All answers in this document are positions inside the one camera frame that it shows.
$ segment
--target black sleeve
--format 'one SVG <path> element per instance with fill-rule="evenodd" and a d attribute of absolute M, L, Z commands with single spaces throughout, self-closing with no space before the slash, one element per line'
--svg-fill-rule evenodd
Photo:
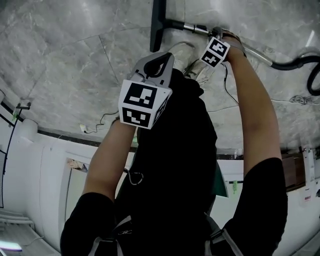
<path fill-rule="evenodd" d="M 243 255 L 271 256 L 285 231 L 287 214 L 282 161 L 269 158 L 245 176 L 235 214 L 224 229 Z"/>
<path fill-rule="evenodd" d="M 86 193 L 65 222 L 60 249 L 62 256 L 88 256 L 97 237 L 108 237 L 115 227 L 113 202 L 99 193 Z"/>

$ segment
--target vacuum cleaner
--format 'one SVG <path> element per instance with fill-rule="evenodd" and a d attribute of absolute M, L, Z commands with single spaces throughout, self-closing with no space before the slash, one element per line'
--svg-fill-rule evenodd
<path fill-rule="evenodd" d="M 197 24 L 189 24 L 173 19 L 166 18 L 166 0 L 153 0 L 153 8 L 152 8 L 152 20 L 151 20 L 151 35 L 150 35 L 150 51 L 155 53 L 159 51 L 164 30 L 165 29 L 177 29 L 177 30 L 187 30 L 191 31 L 192 33 L 200 34 L 206 37 L 217 37 L 219 34 L 219 29 L 214 28 L 212 30 L 207 29 L 205 25 L 197 25 Z M 281 71 L 289 71 L 295 70 L 303 67 L 305 64 L 308 63 L 317 63 L 317 65 L 312 70 L 307 83 L 306 87 L 309 93 L 313 96 L 320 96 L 320 88 L 312 89 L 312 84 L 320 72 L 320 56 L 312 55 L 312 56 L 300 56 L 295 58 L 292 61 L 279 63 L 272 61 L 270 58 L 265 56 L 263 53 L 253 49 L 249 45 L 242 43 L 245 51 L 258 58 L 263 63 L 267 64 L 273 69 L 281 70 Z"/>

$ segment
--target black cable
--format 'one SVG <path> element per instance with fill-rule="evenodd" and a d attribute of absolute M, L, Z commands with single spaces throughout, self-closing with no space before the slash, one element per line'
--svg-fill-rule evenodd
<path fill-rule="evenodd" d="M 320 96 L 320 88 L 312 89 L 312 84 L 316 76 L 319 74 L 319 72 L 320 72 L 320 62 L 318 63 L 318 65 L 314 67 L 314 69 L 309 75 L 308 81 L 306 82 L 306 88 L 308 89 L 309 93 L 313 96 Z"/>
<path fill-rule="evenodd" d="M 119 113 L 119 110 L 117 112 L 114 112 L 114 113 L 105 113 L 103 114 L 103 116 L 101 117 L 100 119 L 100 123 L 96 124 L 95 125 L 95 131 L 90 131 L 90 132 L 87 132 L 86 130 L 84 131 L 85 134 L 92 134 L 92 133 L 97 133 L 98 132 L 98 126 L 104 126 L 105 124 L 104 123 L 101 123 L 102 119 L 105 117 L 105 116 L 112 116 L 112 115 L 115 115 Z"/>
<path fill-rule="evenodd" d="M 224 80 L 223 80 L 223 84 L 224 84 L 224 90 L 227 94 L 229 94 L 229 96 L 234 100 L 234 102 L 239 105 L 239 102 L 228 92 L 227 90 L 227 76 L 228 76 L 228 69 L 226 67 L 225 64 L 222 63 L 222 66 L 224 66 L 225 69 L 225 75 L 224 75 Z"/>
<path fill-rule="evenodd" d="M 9 148 L 10 148 L 10 145 L 11 145 L 12 136 L 14 135 L 15 128 L 17 126 L 17 123 L 18 123 L 19 117 L 21 115 L 21 112 L 22 112 L 22 109 L 20 109 L 20 111 L 18 112 L 17 116 L 15 117 L 15 122 L 14 122 L 14 125 L 13 125 L 13 128 L 12 128 L 12 131 L 11 131 L 8 147 L 6 148 L 6 156 L 5 156 L 4 164 L 3 164 L 3 174 L 6 173 L 7 156 L 8 156 L 8 153 L 9 153 Z"/>

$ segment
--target white device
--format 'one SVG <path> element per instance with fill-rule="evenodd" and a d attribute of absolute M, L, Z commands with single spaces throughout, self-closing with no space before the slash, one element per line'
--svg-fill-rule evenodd
<path fill-rule="evenodd" d="M 118 101 L 121 123 L 151 129 L 166 108 L 172 94 L 169 88 L 174 56 L 154 53 L 134 67 L 130 80 L 124 80 Z"/>

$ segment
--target black t-shirt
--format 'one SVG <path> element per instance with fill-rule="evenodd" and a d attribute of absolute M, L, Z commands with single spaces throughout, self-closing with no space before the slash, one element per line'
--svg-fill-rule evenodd
<path fill-rule="evenodd" d="M 245 176 L 235 214 L 223 228 L 227 230 L 244 256 L 270 256 L 281 241 L 287 212 L 288 198 L 282 162 L 278 158 L 270 158 L 257 164 Z M 133 225 L 132 230 L 121 232 L 122 235 L 129 235 L 127 237 L 132 238 L 132 242 L 127 243 L 132 247 L 126 248 L 127 254 L 137 255 L 137 250 L 142 250 L 149 244 L 145 241 L 150 241 L 152 237 L 156 237 L 154 243 L 156 248 L 150 251 L 150 255 L 160 251 L 167 251 L 167 255 L 170 255 L 171 252 L 176 251 L 173 248 L 174 244 L 167 245 L 166 236 L 163 235 L 170 234 L 171 231 L 162 232 L 161 226 L 156 224 L 157 218 L 161 216 L 155 217 L 151 222 L 151 218 L 148 218 L 147 223 L 140 221 L 139 225 Z M 88 256 L 96 238 L 109 238 L 115 227 L 113 202 L 102 194 L 84 194 L 65 223 L 60 241 L 61 254 Z M 140 234 L 137 238 L 135 232 L 138 234 L 140 228 L 146 232 L 143 233 L 144 236 Z M 192 250 L 194 246 L 201 247 L 198 250 L 199 255 L 204 254 L 205 241 L 203 243 L 201 241 L 203 247 L 198 243 L 202 238 L 200 234 L 178 233 L 175 229 L 174 235 L 170 235 L 170 237 L 177 237 L 179 245 L 176 246 L 190 248 L 190 252 L 194 252 Z M 234 256 L 226 241 L 212 244 L 211 251 L 216 256 Z M 95 255 L 117 255 L 117 250 L 114 246 L 100 246 Z"/>

